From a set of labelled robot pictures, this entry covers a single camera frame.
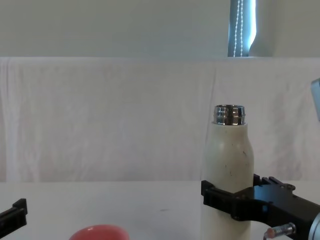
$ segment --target white wall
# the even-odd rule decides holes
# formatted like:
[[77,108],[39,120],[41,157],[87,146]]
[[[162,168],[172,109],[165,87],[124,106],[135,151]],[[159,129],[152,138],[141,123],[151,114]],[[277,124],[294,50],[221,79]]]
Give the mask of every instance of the white wall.
[[225,57],[228,0],[1,0],[0,56]]
[[319,0],[256,1],[257,37],[251,56],[320,57]]

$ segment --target black clamp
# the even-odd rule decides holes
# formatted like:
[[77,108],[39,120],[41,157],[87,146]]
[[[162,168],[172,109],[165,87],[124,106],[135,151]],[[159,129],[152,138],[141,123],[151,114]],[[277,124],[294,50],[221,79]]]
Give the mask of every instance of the black clamp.
[[203,204],[231,215],[236,221],[256,221],[277,227],[294,223],[295,231],[288,237],[307,240],[312,223],[320,213],[320,205],[293,194],[291,184],[274,177],[254,175],[253,186],[236,193],[201,182]]
[[22,198],[12,208],[0,213],[0,239],[27,224],[27,200]]

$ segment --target speckled bottle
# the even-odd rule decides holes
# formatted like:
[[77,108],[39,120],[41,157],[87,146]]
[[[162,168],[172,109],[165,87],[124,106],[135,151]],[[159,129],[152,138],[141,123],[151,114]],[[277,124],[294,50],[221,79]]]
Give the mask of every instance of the speckled bottle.
[[[231,193],[251,187],[254,154],[248,138],[245,108],[217,105],[209,129],[202,180]],[[249,239],[250,222],[235,221],[227,213],[201,205],[201,240]]]

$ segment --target white table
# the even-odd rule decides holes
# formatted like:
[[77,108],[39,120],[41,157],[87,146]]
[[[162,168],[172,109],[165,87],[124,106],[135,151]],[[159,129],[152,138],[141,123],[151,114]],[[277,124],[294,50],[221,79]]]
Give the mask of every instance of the white table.
[[[317,182],[291,181],[295,193],[320,203]],[[0,211],[27,199],[27,226],[6,240],[68,240],[96,224],[124,227],[132,240],[199,240],[200,182],[0,183]],[[252,240],[267,226],[252,223]]]

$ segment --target red object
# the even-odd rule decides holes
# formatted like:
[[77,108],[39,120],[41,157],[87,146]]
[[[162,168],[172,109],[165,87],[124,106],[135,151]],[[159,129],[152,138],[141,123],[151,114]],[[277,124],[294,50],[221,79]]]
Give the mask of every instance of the red object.
[[77,231],[69,240],[130,240],[123,228],[114,225],[95,225]]

